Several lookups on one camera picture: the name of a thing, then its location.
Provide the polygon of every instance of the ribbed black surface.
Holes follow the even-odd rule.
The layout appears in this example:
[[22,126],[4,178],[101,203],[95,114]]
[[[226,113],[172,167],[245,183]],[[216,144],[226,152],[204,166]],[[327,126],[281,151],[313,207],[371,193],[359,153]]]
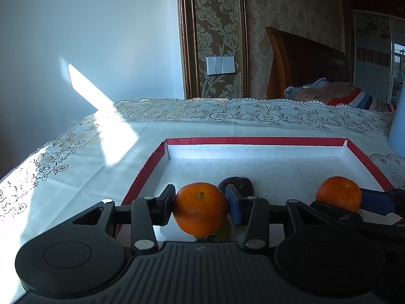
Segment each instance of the ribbed black surface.
[[325,299],[301,293],[283,281],[266,256],[249,255],[236,243],[168,242],[138,256],[114,285],[76,299],[28,293],[18,304],[315,304],[383,303],[372,294]]

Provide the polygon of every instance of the red border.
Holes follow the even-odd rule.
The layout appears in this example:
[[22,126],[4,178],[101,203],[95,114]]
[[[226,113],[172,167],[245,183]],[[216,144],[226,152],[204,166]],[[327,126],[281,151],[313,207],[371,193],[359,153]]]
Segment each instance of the red border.
[[146,181],[156,168],[161,158],[165,155],[165,144],[167,145],[203,145],[203,144],[238,144],[238,145],[303,145],[303,146],[344,146],[347,141],[347,147],[367,168],[375,180],[380,184],[384,191],[390,190],[393,185],[378,169],[378,167],[353,143],[347,138],[330,137],[196,137],[196,138],[170,138],[163,141],[157,149],[151,154],[139,171],[128,190],[121,205],[129,205],[135,200]]

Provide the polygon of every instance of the gold trim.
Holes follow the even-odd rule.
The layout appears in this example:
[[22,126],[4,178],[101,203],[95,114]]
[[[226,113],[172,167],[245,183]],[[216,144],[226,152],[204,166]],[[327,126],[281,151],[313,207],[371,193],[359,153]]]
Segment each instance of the gold trim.
[[[245,0],[239,1],[240,54],[242,58],[242,98],[249,97],[248,29]],[[201,97],[200,72],[198,69],[198,42],[194,0],[178,0],[183,64],[184,91],[186,99]]]

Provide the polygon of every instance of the orange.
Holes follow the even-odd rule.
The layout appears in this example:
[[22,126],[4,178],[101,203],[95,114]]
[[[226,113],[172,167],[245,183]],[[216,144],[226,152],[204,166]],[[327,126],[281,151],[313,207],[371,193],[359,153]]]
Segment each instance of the orange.
[[361,205],[361,190],[351,179],[334,176],[321,184],[316,200],[357,212]]
[[173,201],[179,227],[198,237],[218,231],[228,216],[228,200],[215,185],[193,183],[181,188]]

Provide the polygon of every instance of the dark round fruit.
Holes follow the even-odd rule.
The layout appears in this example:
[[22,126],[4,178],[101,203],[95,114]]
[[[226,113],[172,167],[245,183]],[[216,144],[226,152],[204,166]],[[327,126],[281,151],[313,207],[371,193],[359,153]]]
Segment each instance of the dark round fruit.
[[232,184],[244,198],[254,195],[253,184],[247,177],[229,177],[218,185],[218,188],[225,194],[225,188]]

